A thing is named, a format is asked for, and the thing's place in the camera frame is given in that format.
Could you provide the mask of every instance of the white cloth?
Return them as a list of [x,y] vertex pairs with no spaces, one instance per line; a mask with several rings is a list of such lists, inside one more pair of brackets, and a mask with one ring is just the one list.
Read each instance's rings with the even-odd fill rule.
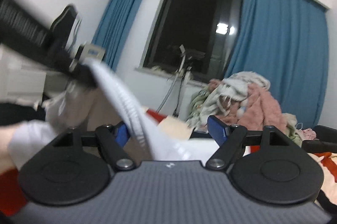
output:
[[[214,146],[198,150],[187,140],[170,138],[144,114],[138,100],[105,64],[94,59],[86,59],[85,64],[89,66],[104,97],[128,127],[131,137],[149,151],[154,160],[201,160],[205,164],[216,151]],[[20,169],[70,124],[77,126],[82,123],[95,105],[93,96],[93,90],[81,91],[80,88],[64,92],[47,107],[48,122],[31,121],[19,127],[8,146],[17,168]]]
[[219,111],[223,115],[228,115],[229,110],[224,110],[221,106],[220,97],[224,100],[229,99],[234,101],[243,101],[248,97],[248,85],[256,83],[257,85],[269,90],[270,82],[263,76],[252,72],[242,71],[233,74],[229,78],[224,78],[220,84],[203,103],[199,118],[189,120],[191,127],[202,127],[207,124],[207,119],[210,115],[216,115]]

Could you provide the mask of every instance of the dark window glass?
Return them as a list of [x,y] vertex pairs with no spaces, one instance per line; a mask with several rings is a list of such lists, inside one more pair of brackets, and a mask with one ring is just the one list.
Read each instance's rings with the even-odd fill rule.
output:
[[173,73],[179,46],[192,57],[193,78],[223,78],[238,33],[242,0],[164,0],[144,66]]

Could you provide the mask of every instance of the black machine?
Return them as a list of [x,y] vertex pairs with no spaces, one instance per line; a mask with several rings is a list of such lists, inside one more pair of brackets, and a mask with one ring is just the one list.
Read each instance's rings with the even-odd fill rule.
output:
[[[89,86],[89,69],[72,60],[64,39],[13,0],[0,0],[0,43]],[[314,204],[319,165],[277,128],[223,126],[226,141],[199,161],[144,161],[136,166],[116,141],[119,126],[70,130],[20,170],[28,204],[0,223],[334,223]],[[242,149],[260,145],[242,157]],[[83,147],[98,147],[101,158]]]

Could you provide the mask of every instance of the black bar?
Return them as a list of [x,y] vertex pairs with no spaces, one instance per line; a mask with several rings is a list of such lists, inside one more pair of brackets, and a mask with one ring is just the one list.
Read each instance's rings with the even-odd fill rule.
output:
[[98,147],[95,131],[87,131],[81,134],[83,147]]
[[17,35],[18,41],[29,42],[40,48],[48,49],[52,33],[39,23],[14,0],[0,0],[0,30],[2,35]]
[[109,129],[104,126],[100,126],[96,129],[96,137],[99,150],[103,159],[107,164],[111,166],[114,171],[129,171],[135,168],[135,164],[127,169],[120,169],[117,165],[117,161],[121,159],[129,159],[133,162],[132,158],[115,142],[114,133],[111,133]]
[[260,145],[262,131],[248,131],[243,146]]
[[[241,152],[243,142],[247,134],[247,128],[244,126],[237,127],[225,143],[211,156],[206,163],[206,168],[210,170],[227,170],[233,159]],[[220,168],[214,168],[210,165],[212,159],[220,159],[224,165]]]

